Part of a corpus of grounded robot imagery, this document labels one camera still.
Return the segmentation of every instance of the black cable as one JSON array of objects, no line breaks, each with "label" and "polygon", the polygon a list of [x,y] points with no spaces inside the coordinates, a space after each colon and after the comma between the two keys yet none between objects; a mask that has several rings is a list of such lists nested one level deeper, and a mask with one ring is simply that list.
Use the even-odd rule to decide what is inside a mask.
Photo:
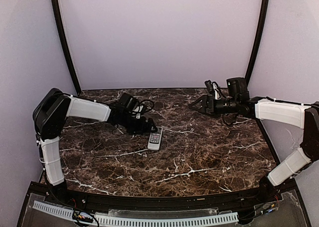
[{"label": "black cable", "polygon": [[233,126],[233,125],[235,124],[235,122],[237,121],[237,117],[238,117],[239,114],[236,113],[234,119],[233,119],[230,123],[227,123],[227,122],[225,121],[225,115],[226,115],[226,114],[222,114],[222,116],[221,116],[221,119],[222,119],[223,123],[224,123],[226,126]]},{"label": "black cable", "polygon": [[246,214],[245,216],[243,216],[243,217],[241,217],[241,218],[239,218],[239,219],[240,219],[240,220],[244,220],[245,217],[247,217],[247,216],[253,214],[254,212],[256,212],[257,210],[261,209],[266,203],[267,203],[267,202],[261,204],[261,206],[259,206],[259,207],[256,208],[255,210],[251,211],[249,214]]},{"label": "black cable", "polygon": [[92,215],[92,214],[90,214],[90,213],[87,213],[87,212],[85,212],[84,210],[81,210],[81,209],[79,209],[79,208],[77,208],[77,207],[67,205],[67,204],[63,203],[62,201],[60,201],[60,200],[55,196],[55,194],[54,194],[53,191],[52,191],[51,184],[50,184],[50,182],[49,182],[49,180],[48,180],[48,178],[47,178],[46,171],[44,171],[44,180],[45,180],[45,183],[46,183],[46,185],[48,186],[48,188],[49,188],[49,190],[50,190],[52,196],[53,196],[61,205],[66,206],[66,207],[69,207],[69,208],[72,208],[72,209],[74,209],[74,210],[76,210],[76,211],[79,211],[79,212],[86,213],[87,215],[89,215],[90,217],[92,217],[92,218],[95,220],[95,222],[96,222],[96,224],[97,224],[97,227],[100,227],[100,223],[99,223],[98,220],[94,217],[94,215]]},{"label": "black cable", "polygon": [[[292,101],[283,101],[283,100],[275,100],[273,98],[270,98],[269,96],[266,96],[266,99],[273,101],[273,102],[278,102],[278,103],[288,103],[288,104],[294,104],[294,105],[302,105],[299,102],[292,102]],[[312,104],[304,104],[304,106],[313,106]]]},{"label": "black cable", "polygon": [[241,220],[241,221],[250,221],[250,220],[253,220],[254,218],[256,218],[256,217],[258,217],[258,216],[261,216],[261,215],[262,215],[262,213],[259,213],[259,214],[255,215],[255,216],[251,217],[251,218],[240,219],[240,220]]},{"label": "black cable", "polygon": [[118,130],[118,128],[119,128],[119,125],[116,124],[115,129],[113,129],[113,130],[111,131],[111,134],[114,135],[114,136],[122,136],[122,135],[124,135],[125,133],[114,134],[114,131]]},{"label": "black cable", "polygon": [[141,101],[139,105],[141,105],[144,102],[149,102],[149,103],[152,104],[152,106],[150,108],[148,108],[144,113],[150,112],[150,111],[152,111],[154,109],[155,103],[152,100],[145,99],[145,100]]}]

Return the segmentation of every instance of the lavender wall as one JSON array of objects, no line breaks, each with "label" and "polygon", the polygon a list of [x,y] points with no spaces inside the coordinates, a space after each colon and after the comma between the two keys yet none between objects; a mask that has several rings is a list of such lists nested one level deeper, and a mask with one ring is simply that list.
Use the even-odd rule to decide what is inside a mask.
[{"label": "lavender wall", "polygon": [[[251,94],[313,103],[319,101],[318,80],[318,0],[269,0]],[[264,124],[281,160],[302,141],[298,128],[271,121]],[[296,179],[312,225],[319,227],[319,163]]]},{"label": "lavender wall", "polygon": [[226,86],[244,76],[261,0],[60,0],[83,89]]},{"label": "lavender wall", "polygon": [[41,166],[32,112],[52,87],[74,92],[50,0],[0,0],[0,215],[15,226]]}]

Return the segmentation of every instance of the white remote control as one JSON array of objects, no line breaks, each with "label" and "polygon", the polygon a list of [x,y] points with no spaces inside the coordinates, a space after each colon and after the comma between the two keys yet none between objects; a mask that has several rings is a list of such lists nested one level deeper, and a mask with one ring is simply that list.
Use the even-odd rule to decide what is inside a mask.
[{"label": "white remote control", "polygon": [[158,151],[160,149],[161,135],[163,128],[158,127],[158,131],[150,134],[148,149],[152,151]]}]

